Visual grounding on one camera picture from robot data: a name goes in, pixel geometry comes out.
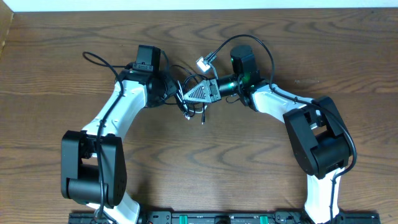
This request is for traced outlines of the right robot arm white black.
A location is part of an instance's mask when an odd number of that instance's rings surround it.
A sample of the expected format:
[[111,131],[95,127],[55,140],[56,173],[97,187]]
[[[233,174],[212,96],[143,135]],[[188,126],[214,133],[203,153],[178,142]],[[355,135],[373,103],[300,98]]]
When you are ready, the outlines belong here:
[[233,74],[204,79],[182,94],[183,102],[205,105],[238,95],[243,105],[283,122],[294,156],[307,174],[305,212],[313,223],[333,223],[339,213],[341,176],[357,160],[353,139],[333,100],[300,97],[262,79],[248,45],[234,47],[230,57]]

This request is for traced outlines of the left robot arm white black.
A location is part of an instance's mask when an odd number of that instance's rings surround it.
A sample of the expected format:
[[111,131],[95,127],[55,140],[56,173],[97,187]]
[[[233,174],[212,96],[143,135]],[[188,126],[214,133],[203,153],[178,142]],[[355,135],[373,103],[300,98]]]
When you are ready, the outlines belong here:
[[137,223],[140,205],[126,192],[123,140],[145,107],[175,93],[169,70],[160,69],[161,49],[140,45],[136,60],[115,73],[114,90],[95,118],[61,141],[61,194],[94,208],[92,223]]

